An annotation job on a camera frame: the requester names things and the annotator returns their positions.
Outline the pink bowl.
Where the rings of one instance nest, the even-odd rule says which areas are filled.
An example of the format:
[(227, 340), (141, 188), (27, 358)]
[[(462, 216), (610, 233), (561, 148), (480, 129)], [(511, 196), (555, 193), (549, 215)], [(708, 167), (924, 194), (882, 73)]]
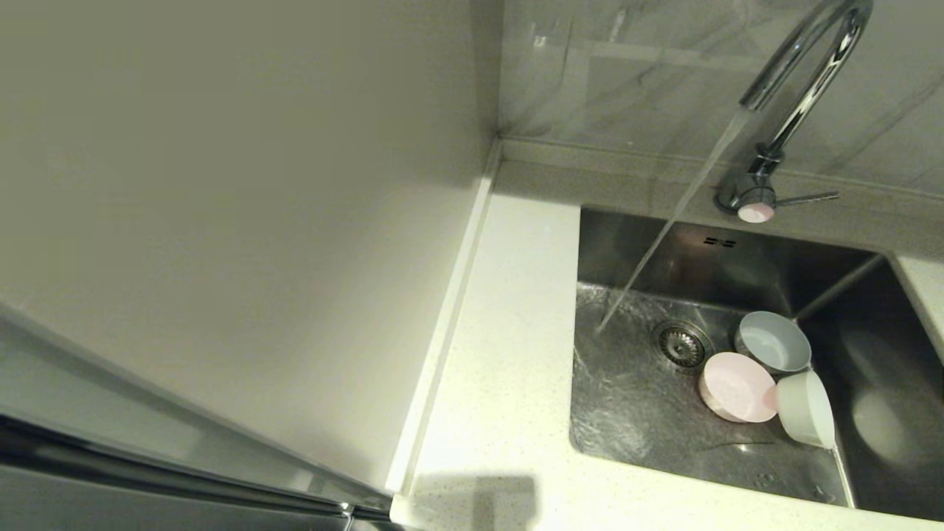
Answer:
[(777, 416), (777, 385), (758, 362), (735, 352), (716, 353), (698, 378), (705, 406), (732, 423), (766, 423)]

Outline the chrome gooseneck faucet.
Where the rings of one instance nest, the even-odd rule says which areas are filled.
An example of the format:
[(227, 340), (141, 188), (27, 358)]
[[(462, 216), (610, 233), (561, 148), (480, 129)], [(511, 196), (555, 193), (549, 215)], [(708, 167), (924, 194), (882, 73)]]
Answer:
[(792, 107), (786, 111), (778, 128), (768, 141), (755, 145), (755, 155), (748, 169), (742, 174), (722, 179), (712, 199), (719, 211), (735, 215), (749, 224), (762, 224), (771, 221), (780, 207), (832, 201), (839, 197), (838, 192), (826, 192), (781, 200), (777, 198), (771, 179), (785, 160), (786, 145), (852, 57), (853, 51), (862, 40), (873, 10), (874, 0), (820, 0), (766, 61), (740, 98), (739, 104), (747, 111), (763, 110), (779, 93), (809, 51), (828, 31), (836, 31), (815, 72)]

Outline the blue grey bowl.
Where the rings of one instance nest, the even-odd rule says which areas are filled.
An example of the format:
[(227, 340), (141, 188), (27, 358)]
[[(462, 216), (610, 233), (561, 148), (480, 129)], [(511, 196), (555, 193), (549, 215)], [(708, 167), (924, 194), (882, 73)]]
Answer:
[(810, 369), (812, 347), (805, 333), (788, 317), (768, 310), (747, 313), (735, 326), (736, 352), (752, 357), (772, 375)]

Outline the white bowl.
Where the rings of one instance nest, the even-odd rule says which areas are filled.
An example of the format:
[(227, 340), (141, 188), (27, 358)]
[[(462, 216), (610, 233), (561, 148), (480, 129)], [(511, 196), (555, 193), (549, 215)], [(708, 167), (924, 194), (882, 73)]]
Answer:
[(792, 440), (829, 451), (837, 448), (830, 399), (815, 371), (783, 377), (777, 383), (776, 393), (778, 416)]

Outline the stainless steel sink basin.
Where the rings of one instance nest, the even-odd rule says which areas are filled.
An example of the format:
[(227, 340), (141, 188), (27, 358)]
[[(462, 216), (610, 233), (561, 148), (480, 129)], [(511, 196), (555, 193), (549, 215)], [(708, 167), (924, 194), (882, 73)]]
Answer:
[[(882, 254), (678, 223), (604, 332), (594, 329), (664, 221), (580, 211), (570, 438), (587, 456), (840, 507), (944, 522), (944, 328)], [(695, 375), (656, 359), (651, 330), (681, 320), (718, 353), (743, 316), (769, 310), (810, 339), (837, 448), (781, 421), (732, 423)]]

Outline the white countertop edge strip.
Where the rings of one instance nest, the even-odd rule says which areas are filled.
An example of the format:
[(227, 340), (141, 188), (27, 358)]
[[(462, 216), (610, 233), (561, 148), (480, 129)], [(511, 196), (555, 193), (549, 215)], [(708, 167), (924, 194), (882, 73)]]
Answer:
[(463, 229), (458, 255), (439, 306), (427, 353), (412, 394), (410, 409), (385, 481), (385, 490), (395, 495), (402, 495), (412, 488), (414, 470), (421, 455), (429, 419), (434, 411), (442, 373), (451, 352), (453, 335), (461, 316), (465, 290), (468, 289), (468, 279), (475, 262), (476, 248), (493, 194), (493, 182), (498, 178), (503, 154), (504, 141), (496, 137), (488, 151), (482, 177), (476, 180), (468, 224)]

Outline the running water stream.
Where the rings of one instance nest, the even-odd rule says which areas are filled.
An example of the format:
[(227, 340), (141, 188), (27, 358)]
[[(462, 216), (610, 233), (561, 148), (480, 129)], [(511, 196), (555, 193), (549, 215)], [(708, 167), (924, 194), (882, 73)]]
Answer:
[(749, 108), (744, 105), (739, 105), (734, 113), (732, 114), (731, 121), (719, 136), (718, 141), (715, 143), (714, 147), (710, 151), (710, 154), (704, 162), (702, 162), (701, 167), (695, 173), (695, 177), (689, 181), (687, 188), (682, 193), (681, 197), (675, 202), (670, 217), (665, 221), (664, 225), (661, 227), (660, 231), (657, 233), (657, 236), (653, 242), (648, 246), (647, 251), (643, 254), (642, 258), (639, 260), (637, 265), (634, 266), (633, 272), (628, 277), (628, 281), (621, 288), (620, 292), (609, 302), (609, 305), (604, 313), (603, 317), (599, 323), (597, 323), (594, 332), (599, 335), (604, 332), (616, 312), (620, 309), (620, 305), (623, 300), (628, 295), (628, 292), (634, 286), (634, 283), (638, 280), (641, 273), (646, 268), (648, 262), (650, 262), (652, 256), (657, 251), (659, 246), (667, 236), (667, 233), (673, 228), (673, 226), (678, 222), (680, 217), (687, 211), (689, 203), (694, 198), (695, 194), (701, 189), (701, 186), (704, 185), (705, 179), (711, 173), (715, 165), (718, 164), (721, 160), (721, 156), (725, 154), (725, 151), (728, 147), (741, 135), (741, 131), (744, 130), (746, 124), (751, 121), (752, 115), (755, 114), (755, 111), (749, 110)]

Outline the round metal drain strainer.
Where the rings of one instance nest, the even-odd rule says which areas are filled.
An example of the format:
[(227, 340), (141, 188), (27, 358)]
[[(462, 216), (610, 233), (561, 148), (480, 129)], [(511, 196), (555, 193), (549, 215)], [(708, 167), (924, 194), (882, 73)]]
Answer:
[(651, 330), (656, 359), (668, 369), (695, 375), (718, 349), (705, 330), (681, 320), (665, 320)]

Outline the white cabinet side panel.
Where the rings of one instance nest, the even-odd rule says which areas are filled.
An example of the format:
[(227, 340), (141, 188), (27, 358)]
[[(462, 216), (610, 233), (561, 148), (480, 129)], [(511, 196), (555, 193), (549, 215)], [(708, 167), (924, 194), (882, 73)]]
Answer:
[(0, 0), (0, 307), (400, 490), (504, 0)]

